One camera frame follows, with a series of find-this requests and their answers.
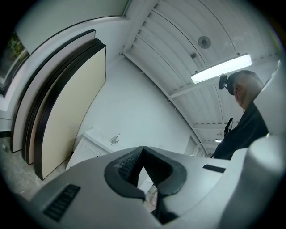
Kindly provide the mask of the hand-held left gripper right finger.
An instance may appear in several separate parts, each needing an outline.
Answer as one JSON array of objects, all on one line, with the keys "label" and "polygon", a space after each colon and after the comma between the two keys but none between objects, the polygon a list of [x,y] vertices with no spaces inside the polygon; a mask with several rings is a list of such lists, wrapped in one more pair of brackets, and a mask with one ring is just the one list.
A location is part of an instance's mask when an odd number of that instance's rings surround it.
[{"label": "hand-held left gripper right finger", "polygon": [[179,162],[143,147],[143,167],[158,190],[158,196],[176,194],[187,180],[187,170]]}]

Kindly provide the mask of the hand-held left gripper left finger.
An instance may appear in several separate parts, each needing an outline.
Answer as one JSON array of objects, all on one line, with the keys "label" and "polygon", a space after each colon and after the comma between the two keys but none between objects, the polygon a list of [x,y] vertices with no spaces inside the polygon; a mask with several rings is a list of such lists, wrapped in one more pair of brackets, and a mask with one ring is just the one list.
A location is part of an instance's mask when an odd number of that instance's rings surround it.
[{"label": "hand-held left gripper left finger", "polygon": [[109,187],[118,195],[126,198],[145,199],[138,188],[139,175],[143,168],[143,147],[111,161],[105,168],[104,177]]}]

